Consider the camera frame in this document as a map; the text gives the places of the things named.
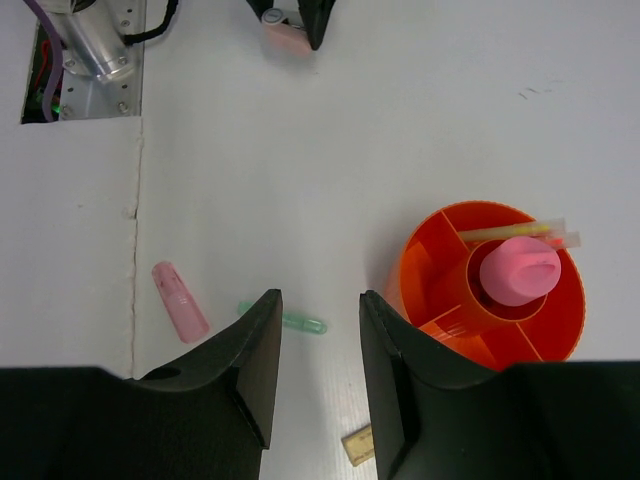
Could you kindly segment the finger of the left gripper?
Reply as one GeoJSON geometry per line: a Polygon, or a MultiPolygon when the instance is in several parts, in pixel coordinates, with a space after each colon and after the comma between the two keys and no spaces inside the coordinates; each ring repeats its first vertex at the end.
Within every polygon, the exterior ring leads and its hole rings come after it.
{"type": "Polygon", "coordinates": [[[246,0],[256,15],[262,15],[265,12],[265,0],[246,0]]]}
{"type": "Polygon", "coordinates": [[[322,45],[335,0],[299,0],[298,10],[311,49],[322,45]]]}

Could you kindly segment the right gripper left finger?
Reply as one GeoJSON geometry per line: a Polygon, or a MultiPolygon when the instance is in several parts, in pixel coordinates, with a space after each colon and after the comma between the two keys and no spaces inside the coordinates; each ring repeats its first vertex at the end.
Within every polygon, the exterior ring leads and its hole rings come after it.
{"type": "Polygon", "coordinates": [[[5,479],[255,479],[271,442],[282,295],[139,380],[97,367],[1,372],[5,479]]]}

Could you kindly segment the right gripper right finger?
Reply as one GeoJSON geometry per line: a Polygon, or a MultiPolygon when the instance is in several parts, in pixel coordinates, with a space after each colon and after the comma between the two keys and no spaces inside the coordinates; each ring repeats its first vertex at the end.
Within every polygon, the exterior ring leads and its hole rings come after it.
{"type": "Polygon", "coordinates": [[[376,292],[360,339],[382,479],[635,479],[639,365],[484,368],[420,332],[376,292]]]}

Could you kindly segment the green highlighter pen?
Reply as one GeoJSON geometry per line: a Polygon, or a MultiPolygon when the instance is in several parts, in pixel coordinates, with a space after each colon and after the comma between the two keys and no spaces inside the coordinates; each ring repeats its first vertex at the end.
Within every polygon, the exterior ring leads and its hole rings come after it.
{"type": "Polygon", "coordinates": [[[293,330],[312,335],[324,335],[328,326],[321,320],[311,318],[299,313],[281,312],[281,330],[293,330]]]}

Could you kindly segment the pink capped clear tube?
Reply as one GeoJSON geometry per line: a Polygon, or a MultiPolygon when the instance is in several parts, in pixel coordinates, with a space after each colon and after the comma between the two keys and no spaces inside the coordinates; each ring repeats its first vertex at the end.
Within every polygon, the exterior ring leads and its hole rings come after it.
{"type": "Polygon", "coordinates": [[[480,265],[480,284],[495,302],[519,307],[547,295],[561,277],[561,260],[551,246],[527,236],[513,237],[480,265]]]}

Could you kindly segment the red thin pen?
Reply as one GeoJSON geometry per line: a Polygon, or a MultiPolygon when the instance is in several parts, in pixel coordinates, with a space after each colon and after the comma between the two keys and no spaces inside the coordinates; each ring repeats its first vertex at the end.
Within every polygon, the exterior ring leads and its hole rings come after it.
{"type": "Polygon", "coordinates": [[[563,232],[545,238],[545,242],[555,250],[578,248],[581,246],[581,238],[578,232],[563,232]]]}

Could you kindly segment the yellow thin pen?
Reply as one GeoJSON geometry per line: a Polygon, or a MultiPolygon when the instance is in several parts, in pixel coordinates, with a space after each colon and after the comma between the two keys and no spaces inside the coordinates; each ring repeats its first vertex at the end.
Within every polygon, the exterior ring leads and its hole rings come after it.
{"type": "Polygon", "coordinates": [[[563,218],[517,223],[506,226],[459,231],[458,235],[465,243],[489,240],[509,239],[519,236],[549,237],[563,234],[566,222],[563,218]]]}

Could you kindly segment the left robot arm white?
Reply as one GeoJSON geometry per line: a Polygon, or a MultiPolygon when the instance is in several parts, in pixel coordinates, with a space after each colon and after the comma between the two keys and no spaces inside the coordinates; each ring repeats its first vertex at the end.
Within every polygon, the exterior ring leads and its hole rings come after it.
{"type": "MultiPolygon", "coordinates": [[[[109,81],[132,67],[128,51],[154,40],[169,29],[179,3],[168,1],[161,23],[139,33],[123,31],[108,1],[36,1],[40,22],[47,30],[59,64],[80,76],[109,81]]],[[[306,54],[318,50],[324,40],[332,1],[250,1],[257,19],[273,41],[283,48],[306,54]]]]}

